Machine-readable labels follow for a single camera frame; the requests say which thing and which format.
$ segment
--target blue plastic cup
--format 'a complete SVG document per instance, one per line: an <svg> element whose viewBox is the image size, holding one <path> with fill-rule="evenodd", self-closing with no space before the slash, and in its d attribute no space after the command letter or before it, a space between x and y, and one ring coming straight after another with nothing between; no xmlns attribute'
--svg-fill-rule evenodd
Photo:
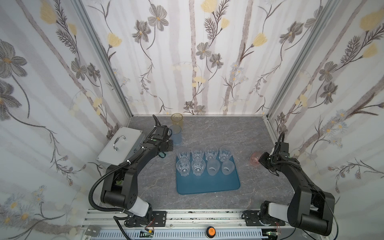
<svg viewBox="0 0 384 240"><path fill-rule="evenodd" d="M172 130L172 136L171 139L173 140L174 145L181 144L182 138L181 138L181 127L179 125L172 125L169 127L169 129Z"/></svg>

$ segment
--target clear plastic cup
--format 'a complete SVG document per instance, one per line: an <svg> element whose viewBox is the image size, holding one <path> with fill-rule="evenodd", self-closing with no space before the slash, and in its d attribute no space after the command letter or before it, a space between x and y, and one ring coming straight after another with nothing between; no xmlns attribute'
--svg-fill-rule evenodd
<svg viewBox="0 0 384 240"><path fill-rule="evenodd" d="M213 146L213 145L208 145L206 148L205 148L205 159L208 161L208 160L211 160L211 159L216 159L216 156L218 154L218 149L217 147Z"/></svg>
<svg viewBox="0 0 384 240"><path fill-rule="evenodd" d="M174 145L179 145L182 142L181 136L181 127L178 125L172 125L169 127L172 130L172 136L170 137L173 140Z"/></svg>
<svg viewBox="0 0 384 240"><path fill-rule="evenodd" d="M202 145L199 145L199 146L194 146L191 150L191 153L192 153L192 159L195 159L197 157L199 158L203 158L204 157L204 146Z"/></svg>
<svg viewBox="0 0 384 240"><path fill-rule="evenodd" d="M172 120L173 125L179 125L181 128L183 128L183 115L181 113L174 113L170 117Z"/></svg>
<svg viewBox="0 0 384 240"><path fill-rule="evenodd" d="M179 159L186 158L189 161L189 148L187 147L180 147L177 150L177 156Z"/></svg>
<svg viewBox="0 0 384 240"><path fill-rule="evenodd" d="M220 161L224 162L225 160L229 160L233 154L232 148L230 146L222 146L220 148L220 154L218 158Z"/></svg>
<svg viewBox="0 0 384 240"><path fill-rule="evenodd" d="M192 161L191 166L192 166L193 174L195 174L196 176L200 176L204 172L205 161L197 157Z"/></svg>
<svg viewBox="0 0 384 240"><path fill-rule="evenodd" d="M177 161L176 169L181 176L183 177L188 176L191 170L191 164L189 163L189 159L181 158L179 161Z"/></svg>
<svg viewBox="0 0 384 240"><path fill-rule="evenodd" d="M221 166L221 171L224 175L229 175L235 170L235 164L232 161L224 161Z"/></svg>
<svg viewBox="0 0 384 240"><path fill-rule="evenodd" d="M220 170L220 162L216 159L208 160L207 162L207 172L209 175L214 176Z"/></svg>

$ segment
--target floral wallpaper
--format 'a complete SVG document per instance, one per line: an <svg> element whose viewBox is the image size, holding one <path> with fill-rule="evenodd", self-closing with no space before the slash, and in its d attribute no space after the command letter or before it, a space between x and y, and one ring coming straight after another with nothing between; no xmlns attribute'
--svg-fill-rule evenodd
<svg viewBox="0 0 384 240"><path fill-rule="evenodd" d="M267 114L324 0L82 0L134 114Z"/></svg>
<svg viewBox="0 0 384 240"><path fill-rule="evenodd" d="M338 239L381 238L383 66L384 4L343 0L269 116L305 172L334 194Z"/></svg>
<svg viewBox="0 0 384 240"><path fill-rule="evenodd" d="M95 158L128 120L72 4L0 3L0 232L75 239Z"/></svg>

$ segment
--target blue tray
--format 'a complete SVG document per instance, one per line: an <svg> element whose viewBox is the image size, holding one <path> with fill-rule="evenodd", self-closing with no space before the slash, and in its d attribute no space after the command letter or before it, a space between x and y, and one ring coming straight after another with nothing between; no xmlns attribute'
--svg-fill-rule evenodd
<svg viewBox="0 0 384 240"><path fill-rule="evenodd" d="M218 156L216 159L220 162L220 171L216 175L211 176L208 174L207 169L204 169L204 172L201 176L196 176L193 174L192 169L189 172L189 175L183 177L176 170L176 189L179 194L194 194L194 193L204 193L204 192L220 192L228 190L236 190L240 187L240 180L237 174L236 165L235 170L229 175L224 175L221 171L222 162L219 160Z"/></svg>

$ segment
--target table surface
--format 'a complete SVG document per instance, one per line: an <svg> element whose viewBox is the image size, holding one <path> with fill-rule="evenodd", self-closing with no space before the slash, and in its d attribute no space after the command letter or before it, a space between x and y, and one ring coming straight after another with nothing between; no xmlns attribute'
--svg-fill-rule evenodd
<svg viewBox="0 0 384 240"><path fill-rule="evenodd" d="M169 117L158 117L162 125L172 124ZM290 203L293 189L284 174L279 177L263 166L250 165L253 152L270 152L273 142L262 117L184 116L183 141L174 145L162 159L155 157L138 176L139 197L153 209L258 209L265 200ZM153 117L133 117L128 127L147 136L153 129ZM240 179L240 188L223 192L180 195L176 191L176 150L182 146L214 144L232 146Z"/></svg>

